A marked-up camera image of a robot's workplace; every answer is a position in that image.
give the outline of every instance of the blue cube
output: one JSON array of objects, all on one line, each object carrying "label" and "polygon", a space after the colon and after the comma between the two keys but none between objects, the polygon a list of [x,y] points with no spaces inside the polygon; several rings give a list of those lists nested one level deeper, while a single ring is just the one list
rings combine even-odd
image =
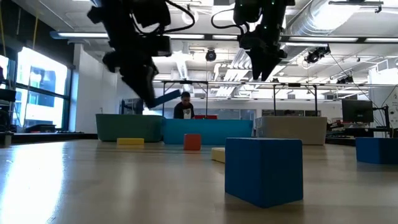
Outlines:
[{"label": "blue cube", "polygon": [[397,138],[356,138],[356,160],[372,164],[398,164]]},{"label": "blue cube", "polygon": [[225,192],[262,208],[302,200],[301,140],[228,138]]}]

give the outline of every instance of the ceiling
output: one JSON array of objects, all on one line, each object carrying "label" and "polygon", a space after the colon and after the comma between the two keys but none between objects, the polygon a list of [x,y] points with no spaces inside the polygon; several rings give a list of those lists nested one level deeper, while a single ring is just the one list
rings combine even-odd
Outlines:
[{"label": "ceiling", "polygon": [[[55,30],[66,32],[104,32],[101,24],[94,25],[86,16],[92,3],[89,1],[74,0],[13,0],[18,5],[33,15],[39,12],[40,19]],[[296,6],[288,7],[286,21],[295,17],[300,10],[307,5],[309,0],[296,0]],[[398,36],[398,1],[385,0],[382,12],[374,13],[376,7],[362,7],[344,22],[341,26],[330,32],[330,35],[343,36]],[[215,29],[210,24],[210,17],[214,12],[218,12],[228,7],[214,6],[213,0],[202,1],[201,5],[192,5],[192,8],[199,12],[199,19],[189,30],[182,31],[189,34],[237,34],[237,29]],[[172,14],[173,27],[185,26],[182,20],[182,13],[170,8]],[[216,21],[219,25],[231,24],[231,15],[225,15],[226,18]],[[218,63],[230,64],[236,54],[239,52],[237,42],[233,41],[193,41],[193,40],[173,40],[173,45],[185,44],[188,46],[188,57],[184,59],[188,74],[191,71],[203,71],[202,79],[208,78],[208,72],[213,73]],[[207,49],[214,48],[217,53],[217,61],[206,62],[205,54]],[[354,80],[358,83],[366,82],[368,68],[375,65],[376,62],[383,60],[385,56],[398,55],[398,45],[367,45],[367,44],[331,44],[332,55],[335,59],[329,57],[323,58],[315,65],[308,66],[303,62],[303,57],[308,50],[303,49],[302,54],[289,55],[286,61],[290,61],[290,66],[282,68],[276,72],[275,77],[280,82],[330,82],[330,77],[339,75],[343,70],[353,72]],[[85,45],[85,50],[100,59],[105,51],[109,50],[106,40],[89,40]],[[160,71],[160,77],[173,78],[173,71],[177,70],[176,59],[155,58],[155,64]],[[251,73],[248,72],[243,78],[247,78]]]}]

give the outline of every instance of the orange block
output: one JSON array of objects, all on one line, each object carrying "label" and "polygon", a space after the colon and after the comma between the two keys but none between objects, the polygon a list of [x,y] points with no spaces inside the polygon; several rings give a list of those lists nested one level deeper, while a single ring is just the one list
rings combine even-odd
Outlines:
[{"label": "orange block", "polygon": [[184,150],[199,151],[201,148],[200,134],[185,134],[184,135]]}]

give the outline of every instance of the red object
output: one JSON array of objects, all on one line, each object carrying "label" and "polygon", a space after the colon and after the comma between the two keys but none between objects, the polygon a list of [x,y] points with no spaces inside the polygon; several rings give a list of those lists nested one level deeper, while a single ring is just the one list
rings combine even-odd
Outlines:
[{"label": "red object", "polygon": [[201,148],[200,134],[184,135],[184,150],[199,151]]},{"label": "red object", "polygon": [[195,115],[193,118],[195,119],[217,119],[217,115]]}]

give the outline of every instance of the floor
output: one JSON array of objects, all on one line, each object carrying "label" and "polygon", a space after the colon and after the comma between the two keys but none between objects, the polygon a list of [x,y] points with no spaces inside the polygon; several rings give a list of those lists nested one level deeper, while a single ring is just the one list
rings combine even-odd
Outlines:
[{"label": "floor", "polygon": [[397,223],[398,167],[305,147],[304,200],[260,209],[224,194],[210,148],[95,140],[0,149],[0,223]]}]

